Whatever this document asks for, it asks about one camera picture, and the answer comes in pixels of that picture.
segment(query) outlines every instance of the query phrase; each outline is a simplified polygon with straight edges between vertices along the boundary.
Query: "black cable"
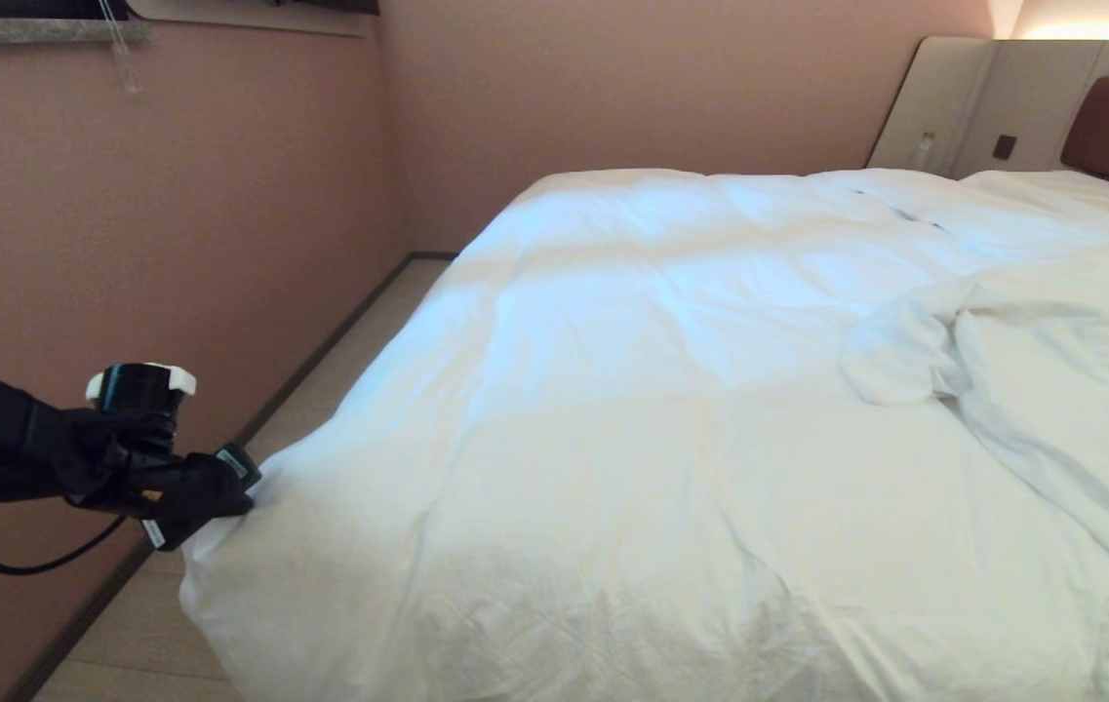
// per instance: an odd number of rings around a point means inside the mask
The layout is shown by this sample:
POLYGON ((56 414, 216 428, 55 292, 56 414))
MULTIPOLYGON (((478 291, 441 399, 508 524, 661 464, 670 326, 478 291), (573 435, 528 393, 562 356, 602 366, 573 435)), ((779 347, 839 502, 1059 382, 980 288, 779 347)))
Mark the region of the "black cable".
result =
POLYGON ((120 529, 122 523, 125 523, 125 517, 116 517, 116 520, 114 520, 114 522, 109 525, 109 527, 104 529, 102 533, 100 533, 95 538, 90 539, 90 541, 87 541, 85 545, 82 545, 75 551, 61 556, 59 559, 55 559, 54 561, 42 563, 41 566, 29 566, 29 568, 14 568, 14 566, 6 566, 0 562, 0 573, 6 574, 7 577, 34 577, 38 573, 47 572, 47 570, 58 569, 60 566, 69 563, 69 561, 73 561, 77 559, 77 557, 80 557, 87 551, 90 551, 91 548, 99 546, 100 543, 103 542, 104 538, 112 537, 113 530, 120 529))

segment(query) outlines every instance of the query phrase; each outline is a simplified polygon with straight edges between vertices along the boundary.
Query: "white bedsheet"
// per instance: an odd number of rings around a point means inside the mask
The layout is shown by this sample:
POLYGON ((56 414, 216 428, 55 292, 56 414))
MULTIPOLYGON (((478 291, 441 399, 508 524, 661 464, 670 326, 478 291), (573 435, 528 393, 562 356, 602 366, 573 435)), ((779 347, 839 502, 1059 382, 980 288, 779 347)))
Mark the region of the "white bedsheet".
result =
POLYGON ((836 363, 906 289, 1109 241, 1045 214, 920 173, 545 179, 185 546, 183 606, 252 702, 1109 698, 1108 551, 836 363))

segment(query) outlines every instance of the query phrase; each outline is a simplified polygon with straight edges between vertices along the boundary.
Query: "window sill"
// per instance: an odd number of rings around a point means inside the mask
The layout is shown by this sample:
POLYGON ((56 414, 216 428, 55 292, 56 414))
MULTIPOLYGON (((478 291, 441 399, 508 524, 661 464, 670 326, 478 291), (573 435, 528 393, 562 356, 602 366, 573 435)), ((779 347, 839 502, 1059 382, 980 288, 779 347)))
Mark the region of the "window sill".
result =
MULTIPOLYGON (((119 22, 125 41, 150 41, 147 22, 119 22)), ((55 44, 74 41, 111 41, 109 23, 102 20, 0 20, 0 44, 55 44)))

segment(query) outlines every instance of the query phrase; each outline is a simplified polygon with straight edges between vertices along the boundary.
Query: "floor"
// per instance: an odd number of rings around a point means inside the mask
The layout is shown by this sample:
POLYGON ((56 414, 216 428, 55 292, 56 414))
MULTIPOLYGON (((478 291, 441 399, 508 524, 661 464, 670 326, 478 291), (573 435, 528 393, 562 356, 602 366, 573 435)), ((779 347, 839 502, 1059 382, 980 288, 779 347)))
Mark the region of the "floor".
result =
MULTIPOLYGON (((322 425, 398 333, 445 262, 411 262, 251 444, 262 462, 322 425)), ((240 702, 182 613, 180 553, 154 553, 69 653, 35 702, 240 702)))

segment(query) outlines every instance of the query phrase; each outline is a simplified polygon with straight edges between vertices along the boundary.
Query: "black robotic arm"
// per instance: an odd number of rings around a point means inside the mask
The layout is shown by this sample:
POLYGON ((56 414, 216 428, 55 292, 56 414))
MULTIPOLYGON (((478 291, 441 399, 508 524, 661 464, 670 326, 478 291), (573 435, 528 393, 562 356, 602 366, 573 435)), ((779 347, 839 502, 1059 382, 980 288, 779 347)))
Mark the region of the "black robotic arm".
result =
POLYGON ((245 450, 174 454, 176 409, 194 391, 183 369, 120 364, 87 388, 94 408, 58 409, 0 381, 0 502, 63 497, 83 510, 120 515, 92 542, 51 563, 6 574, 58 568, 89 551, 125 517, 142 520, 152 543, 172 551, 215 517, 245 515, 246 490, 260 470, 245 450))

